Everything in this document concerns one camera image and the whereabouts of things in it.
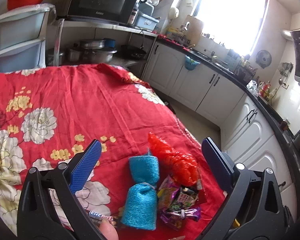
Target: blue cloth pouch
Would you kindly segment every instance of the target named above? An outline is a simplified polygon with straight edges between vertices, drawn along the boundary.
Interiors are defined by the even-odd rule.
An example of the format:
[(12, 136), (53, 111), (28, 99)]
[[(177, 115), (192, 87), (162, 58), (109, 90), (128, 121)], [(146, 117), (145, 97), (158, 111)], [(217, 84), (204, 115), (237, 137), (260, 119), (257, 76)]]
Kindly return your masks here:
[(156, 183), (159, 180), (158, 158), (150, 155), (129, 158), (132, 178), (137, 183), (127, 195), (121, 222), (127, 226), (155, 230), (157, 219)]

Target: black microwave oven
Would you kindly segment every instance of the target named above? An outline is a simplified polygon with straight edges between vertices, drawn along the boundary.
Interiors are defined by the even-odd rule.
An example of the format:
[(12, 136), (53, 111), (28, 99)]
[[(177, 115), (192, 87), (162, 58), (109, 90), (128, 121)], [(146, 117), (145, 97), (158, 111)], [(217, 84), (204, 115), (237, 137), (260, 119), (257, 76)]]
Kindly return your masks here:
[(55, 0), (58, 17), (101, 19), (127, 24), (139, 0)]

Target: silver screw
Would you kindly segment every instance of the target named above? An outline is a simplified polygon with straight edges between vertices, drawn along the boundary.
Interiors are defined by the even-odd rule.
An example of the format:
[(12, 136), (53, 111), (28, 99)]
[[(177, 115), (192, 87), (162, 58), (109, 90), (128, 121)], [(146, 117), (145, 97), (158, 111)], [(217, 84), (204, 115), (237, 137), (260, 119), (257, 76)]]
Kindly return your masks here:
[(245, 168), (242, 163), (237, 163), (235, 166), (237, 167), (238, 170), (244, 170)]
[(66, 163), (60, 163), (60, 164), (58, 165), (58, 169), (59, 169), (59, 170), (64, 170), (66, 167), (67, 167), (67, 164), (66, 164)]
[(266, 172), (268, 172), (269, 174), (272, 174), (273, 170), (271, 168), (266, 168)]
[(29, 169), (29, 173), (35, 173), (36, 170), (37, 169), (35, 167), (32, 167), (32, 168)]

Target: cabinet door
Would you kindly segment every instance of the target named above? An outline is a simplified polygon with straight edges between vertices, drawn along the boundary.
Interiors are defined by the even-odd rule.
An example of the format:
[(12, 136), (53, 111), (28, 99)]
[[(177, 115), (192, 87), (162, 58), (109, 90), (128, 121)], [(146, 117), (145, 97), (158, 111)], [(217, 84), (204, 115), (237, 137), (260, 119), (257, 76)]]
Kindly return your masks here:
[(281, 148), (275, 135), (271, 138), (248, 159), (242, 156), (238, 162), (243, 163), (248, 169), (253, 171), (264, 171), (266, 168), (271, 168), (274, 171), (275, 178), (278, 184), (286, 182), (280, 190), (284, 190), (292, 184), (290, 172), (283, 156)]
[(247, 122), (223, 148), (235, 163), (247, 160), (273, 135), (270, 125), (259, 110), (254, 115), (250, 114), (249, 119), (250, 123)]
[(144, 80), (168, 95), (185, 61), (185, 55), (160, 43), (154, 45)]
[(249, 118), (256, 110), (258, 109), (250, 97), (243, 95), (231, 114), (220, 125), (222, 151), (235, 136), (240, 136), (239, 132), (242, 131), (242, 127), (248, 123), (247, 117)]
[(195, 111), (217, 75), (217, 72), (204, 64), (197, 65), (191, 71), (183, 66), (170, 96)]
[(216, 125), (221, 125), (239, 102), (244, 92), (218, 74), (196, 112)]
[(283, 206), (288, 206), (293, 217), (293, 220), (297, 220), (297, 196), (294, 184), (291, 184), (284, 191), (281, 192), (281, 200)]

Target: red floral tablecloth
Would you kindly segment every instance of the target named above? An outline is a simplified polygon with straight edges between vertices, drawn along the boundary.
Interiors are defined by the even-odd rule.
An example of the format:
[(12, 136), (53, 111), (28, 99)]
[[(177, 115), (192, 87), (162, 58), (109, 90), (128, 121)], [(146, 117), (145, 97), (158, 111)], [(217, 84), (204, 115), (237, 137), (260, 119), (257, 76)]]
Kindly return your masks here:
[[(197, 158), (207, 203), (201, 205), (202, 219), (188, 221), (178, 232), (158, 220), (155, 231), (124, 228), (119, 239), (168, 240), (182, 235), (195, 239), (224, 196), (200, 144), (147, 83), (106, 64), (0, 73), (0, 217), (16, 233), (27, 170), (69, 162), (95, 138), (102, 142), (102, 155), (76, 196), (85, 209), (121, 215), (128, 189), (134, 185), (128, 158), (146, 153), (150, 131)], [(70, 226), (55, 191), (50, 194), (61, 222)]]

